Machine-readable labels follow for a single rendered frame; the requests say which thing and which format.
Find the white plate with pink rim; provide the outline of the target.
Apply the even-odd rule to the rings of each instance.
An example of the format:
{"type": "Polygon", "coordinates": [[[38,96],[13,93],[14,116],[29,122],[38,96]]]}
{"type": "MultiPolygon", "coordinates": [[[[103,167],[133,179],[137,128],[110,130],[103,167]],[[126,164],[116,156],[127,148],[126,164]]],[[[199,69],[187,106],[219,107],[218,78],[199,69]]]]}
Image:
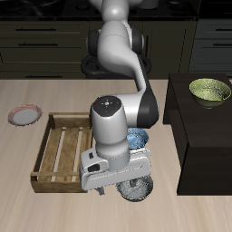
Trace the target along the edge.
{"type": "Polygon", "coordinates": [[[36,123],[43,115],[40,107],[34,104],[26,104],[11,110],[7,116],[7,121],[16,126],[29,126],[36,123]]]}

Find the dark kitchen cupboards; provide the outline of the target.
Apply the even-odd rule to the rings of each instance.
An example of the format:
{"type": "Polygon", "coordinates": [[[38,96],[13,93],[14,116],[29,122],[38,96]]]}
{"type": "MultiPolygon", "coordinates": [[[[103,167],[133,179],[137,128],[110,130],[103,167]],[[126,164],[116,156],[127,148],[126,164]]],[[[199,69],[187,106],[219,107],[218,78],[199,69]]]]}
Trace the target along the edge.
{"type": "MultiPolygon", "coordinates": [[[[143,62],[153,80],[188,70],[198,14],[190,0],[132,7],[128,24],[144,36],[143,62]]],[[[82,60],[90,31],[103,27],[89,0],[0,0],[0,79],[88,79],[82,60]]]]}

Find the wooden slat tray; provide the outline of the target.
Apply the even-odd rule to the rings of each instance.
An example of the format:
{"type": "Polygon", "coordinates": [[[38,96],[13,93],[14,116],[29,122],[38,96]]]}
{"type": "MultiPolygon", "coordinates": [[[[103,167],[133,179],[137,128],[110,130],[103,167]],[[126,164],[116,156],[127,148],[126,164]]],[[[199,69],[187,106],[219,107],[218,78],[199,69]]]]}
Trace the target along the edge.
{"type": "Polygon", "coordinates": [[[81,153],[92,147],[88,112],[50,112],[34,169],[35,193],[84,193],[79,167],[81,153]]]}

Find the blue bowl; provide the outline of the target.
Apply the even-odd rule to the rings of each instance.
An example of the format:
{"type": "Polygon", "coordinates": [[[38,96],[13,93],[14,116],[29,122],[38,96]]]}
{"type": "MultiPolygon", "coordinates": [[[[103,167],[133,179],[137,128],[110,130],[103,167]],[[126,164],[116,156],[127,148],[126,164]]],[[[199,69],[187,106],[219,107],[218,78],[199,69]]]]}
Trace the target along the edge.
{"type": "Polygon", "coordinates": [[[149,141],[148,133],[141,128],[128,128],[127,140],[131,150],[144,148],[149,141]]]}

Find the green bowl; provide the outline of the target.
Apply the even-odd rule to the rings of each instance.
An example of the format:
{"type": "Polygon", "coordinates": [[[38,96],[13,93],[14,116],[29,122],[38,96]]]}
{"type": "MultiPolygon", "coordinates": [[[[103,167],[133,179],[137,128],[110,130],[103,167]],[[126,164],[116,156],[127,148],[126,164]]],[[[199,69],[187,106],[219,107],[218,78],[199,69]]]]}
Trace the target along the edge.
{"type": "Polygon", "coordinates": [[[231,96],[231,89],[225,83],[210,78],[191,82],[189,90],[193,100],[204,109],[216,108],[231,96]]]}

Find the black bowl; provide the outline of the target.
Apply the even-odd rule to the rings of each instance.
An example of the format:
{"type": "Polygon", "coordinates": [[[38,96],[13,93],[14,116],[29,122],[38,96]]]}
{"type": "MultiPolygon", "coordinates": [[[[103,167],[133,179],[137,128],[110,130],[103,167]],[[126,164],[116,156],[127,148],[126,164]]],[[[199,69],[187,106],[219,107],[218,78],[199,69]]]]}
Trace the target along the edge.
{"type": "Polygon", "coordinates": [[[153,179],[150,175],[136,179],[136,186],[131,187],[126,180],[116,184],[116,189],[123,198],[130,202],[140,202],[147,198],[153,190],[153,179]]]}

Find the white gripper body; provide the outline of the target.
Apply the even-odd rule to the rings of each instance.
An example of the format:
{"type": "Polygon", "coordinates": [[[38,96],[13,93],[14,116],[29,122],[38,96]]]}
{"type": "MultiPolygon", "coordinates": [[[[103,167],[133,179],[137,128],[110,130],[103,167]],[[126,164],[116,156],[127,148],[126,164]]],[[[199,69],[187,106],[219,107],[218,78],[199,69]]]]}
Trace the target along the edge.
{"type": "Polygon", "coordinates": [[[125,167],[110,170],[109,161],[99,157],[96,149],[91,148],[81,154],[79,171],[81,186],[85,191],[148,176],[151,173],[150,150],[131,150],[130,161],[125,167]]]}

